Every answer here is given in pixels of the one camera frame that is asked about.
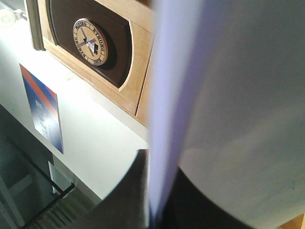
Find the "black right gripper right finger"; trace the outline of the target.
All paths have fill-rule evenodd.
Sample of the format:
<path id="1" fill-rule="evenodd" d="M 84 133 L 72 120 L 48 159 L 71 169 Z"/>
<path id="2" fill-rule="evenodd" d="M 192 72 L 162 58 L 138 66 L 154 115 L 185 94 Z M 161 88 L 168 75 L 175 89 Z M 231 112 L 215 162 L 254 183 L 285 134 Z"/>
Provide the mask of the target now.
<path id="1" fill-rule="evenodd" d="M 178 168 L 159 228 L 250 229 L 251 227 L 203 195 Z"/>

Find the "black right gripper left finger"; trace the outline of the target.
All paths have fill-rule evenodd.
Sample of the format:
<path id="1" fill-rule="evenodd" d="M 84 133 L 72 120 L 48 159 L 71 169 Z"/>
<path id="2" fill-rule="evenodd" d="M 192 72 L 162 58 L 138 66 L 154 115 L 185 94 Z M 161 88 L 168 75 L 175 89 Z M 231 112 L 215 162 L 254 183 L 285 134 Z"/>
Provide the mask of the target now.
<path id="1" fill-rule="evenodd" d="M 149 154 L 139 149 L 119 184 L 96 207 L 76 220 L 69 229 L 147 229 Z"/>

